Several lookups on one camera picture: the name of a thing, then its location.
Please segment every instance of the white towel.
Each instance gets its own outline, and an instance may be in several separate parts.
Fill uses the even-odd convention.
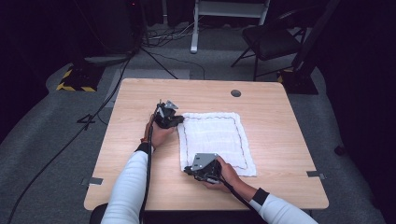
[[[185,113],[177,126],[180,168],[191,166],[196,153],[218,153],[238,175],[255,176],[248,139],[236,113]]]

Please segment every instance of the wooden table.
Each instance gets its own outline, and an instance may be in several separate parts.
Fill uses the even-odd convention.
[[[232,90],[242,92],[233,97]],[[134,79],[122,81],[93,172],[102,185],[90,185],[85,208],[107,203],[113,184],[140,143],[149,115],[160,99],[186,112],[236,112],[241,117],[257,177],[242,177],[303,209],[329,205],[288,97],[279,83]],[[246,209],[232,194],[206,189],[180,170],[178,133],[152,157],[147,210]]]

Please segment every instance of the metal bracket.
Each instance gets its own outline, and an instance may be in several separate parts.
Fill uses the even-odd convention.
[[[204,169],[210,162],[216,159],[216,153],[197,153],[195,154],[194,162],[192,163],[191,170],[198,171]]]
[[[318,171],[307,171],[308,177],[319,177],[320,179],[327,179],[326,175],[320,174]]]
[[[103,178],[96,178],[96,177],[85,178],[85,177],[83,177],[79,184],[82,186],[88,187],[89,185],[102,185],[102,182],[103,182]]]
[[[172,101],[170,101],[170,100],[166,101],[165,108],[178,109],[177,105],[172,103]]]

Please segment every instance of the shelf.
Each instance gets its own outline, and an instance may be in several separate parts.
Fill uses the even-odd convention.
[[[199,15],[261,18],[264,4],[200,1]]]

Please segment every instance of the gray carpet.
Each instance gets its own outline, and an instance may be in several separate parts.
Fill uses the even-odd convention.
[[[190,79],[190,71],[185,69],[170,70],[169,74],[165,70],[159,69],[125,69],[122,79],[124,78],[161,78],[161,79],[174,79],[175,76],[178,79]],[[113,81],[111,82],[110,88],[108,89],[106,98],[110,96],[113,90],[116,88],[117,83],[120,80],[120,72],[117,71],[114,75]],[[111,96],[111,99],[106,104],[106,107],[113,107],[116,103],[117,95],[119,94],[120,87],[117,88],[116,92]]]
[[[190,54],[190,44],[191,36],[187,35],[147,50],[184,61],[155,56],[168,69],[190,71],[190,79],[252,79],[253,59],[230,67],[246,47],[241,30],[202,31],[197,54]],[[260,70],[274,70],[289,64],[290,59],[292,56],[261,63]],[[83,124],[76,121],[95,113],[106,99],[120,65],[106,69],[97,92],[56,91],[67,67],[68,64],[48,79],[49,95],[21,119],[0,146],[0,223],[7,223],[13,205],[30,180],[81,129]],[[140,51],[127,69],[161,67]],[[342,141],[318,69],[312,78],[319,95],[289,95],[289,98],[314,163],[327,176],[322,183],[330,206],[313,211],[313,217],[319,223],[384,223],[380,212],[371,205],[371,191],[354,163],[347,155],[339,157],[333,153]],[[276,81],[276,77],[261,77],[259,81]],[[104,123],[109,121],[111,112],[112,108],[106,107],[99,113]],[[94,121],[29,188],[12,223],[88,223],[91,212],[84,209],[86,187],[80,181],[92,175],[106,133],[106,125],[98,118]]]

